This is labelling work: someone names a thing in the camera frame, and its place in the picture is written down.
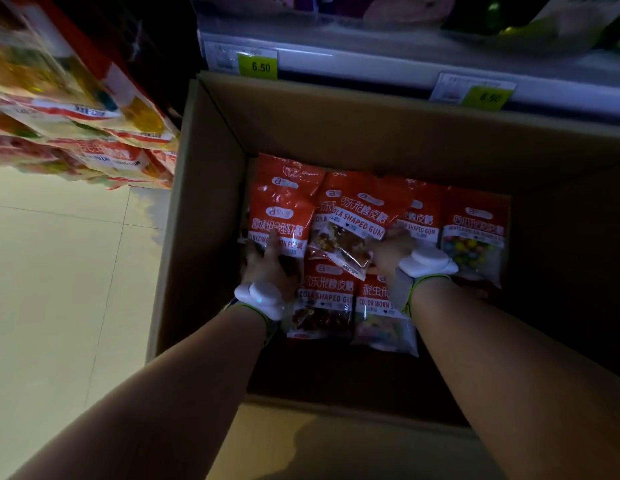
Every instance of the price tag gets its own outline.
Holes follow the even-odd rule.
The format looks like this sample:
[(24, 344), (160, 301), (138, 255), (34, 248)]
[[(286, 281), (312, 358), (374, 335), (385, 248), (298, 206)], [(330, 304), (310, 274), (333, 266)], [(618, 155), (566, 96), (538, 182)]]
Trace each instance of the price tag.
[(238, 56), (241, 75), (258, 77), (259, 79), (278, 79), (277, 60), (274, 57), (251, 54), (238, 54)]
[(205, 42), (203, 48), (207, 67), (211, 71), (278, 79), (276, 50), (218, 42)]
[(517, 85), (507, 80), (483, 79), (442, 72), (430, 95), (430, 101), (498, 111)]

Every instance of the person's left hand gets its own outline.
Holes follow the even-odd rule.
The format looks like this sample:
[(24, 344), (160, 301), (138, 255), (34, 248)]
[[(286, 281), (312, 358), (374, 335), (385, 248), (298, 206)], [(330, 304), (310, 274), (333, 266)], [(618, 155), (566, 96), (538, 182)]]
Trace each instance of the person's left hand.
[(255, 281), (272, 283), (281, 291), (281, 296), (286, 303), (294, 299), (294, 292), (298, 287), (298, 276), (288, 276), (283, 271), (278, 261), (278, 236), (272, 231), (267, 238), (266, 250), (263, 256), (257, 249), (254, 241), (246, 243), (246, 256), (248, 267), (243, 273), (241, 284)]

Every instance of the stack of candy bags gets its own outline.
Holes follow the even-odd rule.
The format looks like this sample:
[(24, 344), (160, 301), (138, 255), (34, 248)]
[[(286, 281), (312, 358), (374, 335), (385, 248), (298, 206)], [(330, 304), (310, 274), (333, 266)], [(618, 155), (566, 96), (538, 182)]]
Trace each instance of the stack of candy bags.
[(410, 319), (388, 299), (370, 242), (405, 229), (418, 246), (444, 250), (453, 280), (498, 304), (506, 265), (510, 197), (396, 176), (325, 171), (259, 155), (242, 236), (266, 245), (273, 229), (283, 268), (301, 275), (290, 320), (294, 339), (337, 338), (418, 356)]
[(0, 0), (0, 165), (170, 188), (178, 129), (114, 58), (50, 0)]

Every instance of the shelf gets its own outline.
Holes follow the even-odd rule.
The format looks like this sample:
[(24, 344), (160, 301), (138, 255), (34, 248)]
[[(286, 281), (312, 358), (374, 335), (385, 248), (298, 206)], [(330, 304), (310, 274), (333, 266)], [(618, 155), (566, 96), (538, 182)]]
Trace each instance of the shelf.
[(441, 31), (370, 31), (314, 14), (238, 20), (198, 15), (198, 39), (278, 52), (278, 78), (428, 99), (439, 75), (513, 82), (507, 111), (620, 125), (620, 55), (509, 55)]

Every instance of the person's right arm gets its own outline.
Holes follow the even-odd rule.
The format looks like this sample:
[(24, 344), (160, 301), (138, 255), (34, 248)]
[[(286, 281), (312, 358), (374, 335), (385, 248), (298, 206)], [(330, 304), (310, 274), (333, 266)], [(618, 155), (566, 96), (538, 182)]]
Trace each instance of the person's right arm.
[(620, 379), (447, 278), (412, 320), (470, 425), (510, 478), (620, 478)]

